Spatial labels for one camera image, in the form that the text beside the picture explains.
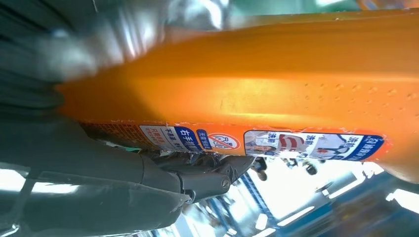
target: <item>illustrated person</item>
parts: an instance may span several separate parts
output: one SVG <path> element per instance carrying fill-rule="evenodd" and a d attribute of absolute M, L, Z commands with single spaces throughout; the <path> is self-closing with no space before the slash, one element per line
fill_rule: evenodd
<path fill-rule="evenodd" d="M 307 147 L 308 145 L 304 144 L 304 139 L 295 135 L 268 131 L 249 131 L 245 134 L 245 148 L 248 153 L 266 154 L 274 151 L 303 153 Z"/>
<path fill-rule="evenodd" d="M 338 134 L 324 134 L 319 138 L 317 144 L 310 154 L 313 157 L 317 158 L 343 158 L 344 156 L 339 156 L 341 154 L 347 153 L 350 148 L 345 147 L 346 140 Z"/>

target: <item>orange surface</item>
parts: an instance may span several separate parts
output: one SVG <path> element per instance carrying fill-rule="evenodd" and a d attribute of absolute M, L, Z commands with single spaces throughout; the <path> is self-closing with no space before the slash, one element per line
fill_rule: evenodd
<path fill-rule="evenodd" d="M 225 127 L 235 137 L 254 128 L 378 134 L 386 142 L 369 161 L 419 182 L 419 11 L 381 13 L 161 46 L 61 87 L 62 111 L 93 123 Z"/>

